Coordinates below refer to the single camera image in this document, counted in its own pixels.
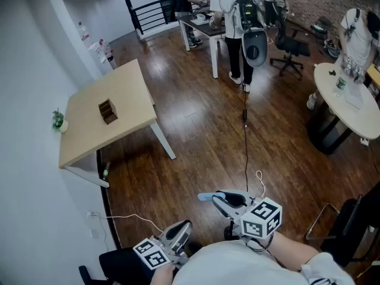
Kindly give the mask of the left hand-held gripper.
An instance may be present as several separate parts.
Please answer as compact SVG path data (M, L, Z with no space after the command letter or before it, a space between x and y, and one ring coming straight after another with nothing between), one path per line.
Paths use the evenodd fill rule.
M181 269L189 260L185 245L192 233L192 222L182 220L169 226L163 238L152 236L133 247L140 260L150 269L155 270L166 264L173 264Z

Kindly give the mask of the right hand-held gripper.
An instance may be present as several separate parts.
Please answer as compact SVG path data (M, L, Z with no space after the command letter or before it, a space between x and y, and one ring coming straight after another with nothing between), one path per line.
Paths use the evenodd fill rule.
M224 193L225 198L212 197L212 203L225 218L232 219L229 233L233 238L266 239L281 226L282 206L268 197L252 197L241 190L218 192Z

